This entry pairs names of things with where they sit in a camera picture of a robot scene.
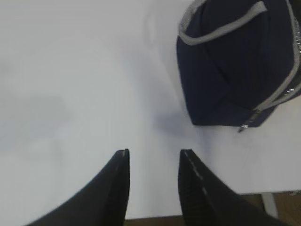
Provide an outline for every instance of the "navy blue bag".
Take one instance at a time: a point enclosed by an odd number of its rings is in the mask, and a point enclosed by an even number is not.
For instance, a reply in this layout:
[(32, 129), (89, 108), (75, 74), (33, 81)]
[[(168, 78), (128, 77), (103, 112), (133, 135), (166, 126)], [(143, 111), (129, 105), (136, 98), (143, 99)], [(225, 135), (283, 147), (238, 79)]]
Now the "navy blue bag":
[(298, 0), (194, 1), (177, 41), (192, 123), (258, 127), (279, 104), (299, 96), (298, 21)]

